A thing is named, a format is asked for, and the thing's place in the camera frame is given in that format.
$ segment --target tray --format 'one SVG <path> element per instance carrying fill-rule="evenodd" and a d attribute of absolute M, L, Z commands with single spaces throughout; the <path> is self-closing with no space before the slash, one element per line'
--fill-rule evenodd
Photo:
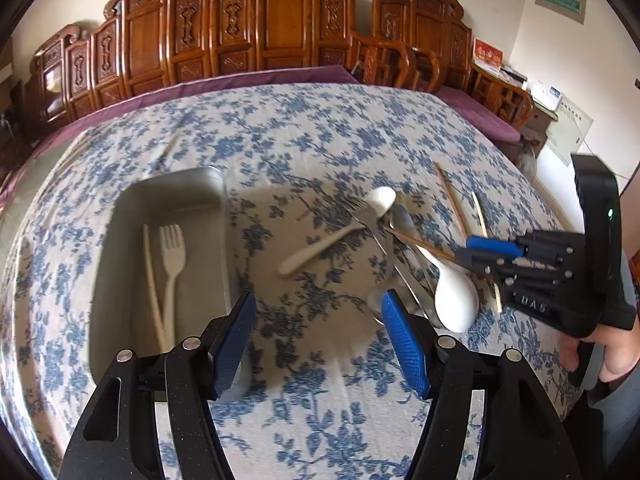
<path fill-rule="evenodd" d="M 148 300 L 142 225 L 149 225 L 156 291 L 164 300 L 159 227 L 178 224 L 187 250 L 175 288 L 176 342 L 199 336 L 209 321 L 225 316 L 239 296 L 225 180 L 215 168 L 194 168 L 142 180 L 119 197 L 104 239 L 89 326 L 89 366 L 97 384 L 113 357 L 129 348 L 139 357 L 160 352 Z M 242 396 L 251 382 L 245 351 L 232 387 L 222 400 Z"/>

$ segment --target pink fabric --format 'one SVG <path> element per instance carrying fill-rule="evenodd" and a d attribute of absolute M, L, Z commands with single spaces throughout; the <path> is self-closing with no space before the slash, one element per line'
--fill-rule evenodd
<path fill-rule="evenodd" d="M 75 139 L 81 132 L 87 128 L 96 126 L 104 121 L 119 117 L 120 115 L 140 110 L 151 105 L 164 103 L 180 97 L 188 97 L 205 92 L 213 92 L 216 90 L 229 90 L 232 88 L 245 88 L 247 86 L 260 86 L 271 84 L 293 84 L 293 83 L 341 83 L 341 84 L 358 84 L 358 81 L 347 72 L 341 65 L 316 66 L 307 68 L 284 68 L 280 70 L 263 70 L 261 72 L 249 72 L 244 74 L 223 75 L 211 77 L 209 79 L 201 79 L 188 83 L 182 83 L 168 88 L 162 88 L 144 94 L 139 97 L 133 97 L 121 103 L 111 105 L 102 110 L 98 110 L 92 114 L 83 117 L 56 132 L 45 137 L 33 150 L 31 156 L 27 160 L 36 159 L 43 153 L 59 146 L 63 142 Z M 0 207 L 2 207 L 11 191 L 18 182 L 26 163 L 16 171 L 6 189 L 0 195 Z"/>
<path fill-rule="evenodd" d="M 441 86 L 440 90 L 436 92 L 436 97 L 462 115 L 488 139 L 519 142 L 520 134 L 515 128 L 500 117 L 492 114 L 462 90 Z"/>

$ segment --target metal screw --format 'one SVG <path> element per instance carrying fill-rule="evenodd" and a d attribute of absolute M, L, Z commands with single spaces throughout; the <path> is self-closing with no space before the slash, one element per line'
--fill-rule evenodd
<path fill-rule="evenodd" d="M 131 350 L 120 350 L 118 352 L 118 356 L 116 359 L 119 363 L 126 363 L 129 359 L 133 357 L 133 352 Z"/>
<path fill-rule="evenodd" d="M 456 345 L 456 340 L 448 335 L 441 335 L 438 338 L 438 344 L 443 348 L 453 348 Z"/>
<path fill-rule="evenodd" d="M 509 361 L 513 361 L 514 363 L 517 363 L 518 361 L 520 361 L 520 359 L 522 359 L 522 354 L 520 352 L 518 352 L 515 348 L 509 348 L 507 350 L 507 359 Z"/>
<path fill-rule="evenodd" d="M 200 346 L 200 340 L 197 337 L 188 337 L 182 343 L 182 348 L 185 350 L 195 350 Z"/>

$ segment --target metal fork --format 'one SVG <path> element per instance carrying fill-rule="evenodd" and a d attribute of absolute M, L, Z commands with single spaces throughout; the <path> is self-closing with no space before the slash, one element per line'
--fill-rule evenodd
<path fill-rule="evenodd" d="M 179 225 L 174 224 L 160 228 L 160 248 L 162 264 L 166 272 L 162 325 L 164 326 L 164 340 L 169 348 L 173 348 L 175 346 L 175 279 L 184 270 L 187 263 L 187 249 Z"/>
<path fill-rule="evenodd" d="M 378 216 L 376 215 L 375 209 L 373 209 L 373 207 L 368 202 L 357 197 L 347 197 L 346 203 L 350 208 L 351 215 L 358 222 L 365 225 L 367 229 L 369 229 L 369 231 L 371 231 L 374 240 L 379 245 L 382 252 L 386 255 L 385 244 L 383 243 L 384 240 L 380 238 L 380 233 L 378 232 Z M 442 323 L 440 322 L 440 318 L 438 318 L 438 314 L 436 313 L 433 298 L 414 278 L 411 271 L 409 270 L 409 267 L 398 261 L 396 258 L 394 259 L 394 267 L 398 271 L 398 274 L 400 275 L 402 280 L 406 283 L 406 286 L 409 288 L 409 291 L 414 297 L 416 303 L 418 304 L 418 306 L 420 306 L 424 317 L 428 318 L 434 327 L 441 328 Z"/>

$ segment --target tablecloth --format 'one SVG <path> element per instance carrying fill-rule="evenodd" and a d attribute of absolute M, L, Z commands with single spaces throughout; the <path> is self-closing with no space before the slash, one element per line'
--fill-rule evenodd
<path fill-rule="evenodd" d="M 403 478 L 428 403 L 409 390 L 367 293 L 384 275 L 366 230 L 292 278 L 279 261 L 350 221 L 345 194 L 401 189 L 423 237 L 464 243 L 436 177 L 443 168 L 480 230 L 471 191 L 494 236 L 559 224 L 507 159 L 434 96 L 360 85 L 300 84 L 210 92 L 133 111 L 82 133 L 52 170 L 10 251 L 0 296 L 0 415 L 20 448 L 54 478 L 95 384 L 90 302 L 100 249 L 120 193 L 161 173 L 213 165 L 230 192 L 237 276 L 254 291 L 252 386 L 212 407 L 238 479 Z M 469 348 L 519 349 L 563 414 L 573 392 L 556 334 L 507 308 L 497 317 L 476 280 L 481 313 Z M 481 399 L 474 398 L 459 478 L 470 478 Z M 166 406 L 158 436 L 167 478 L 179 472 Z"/>

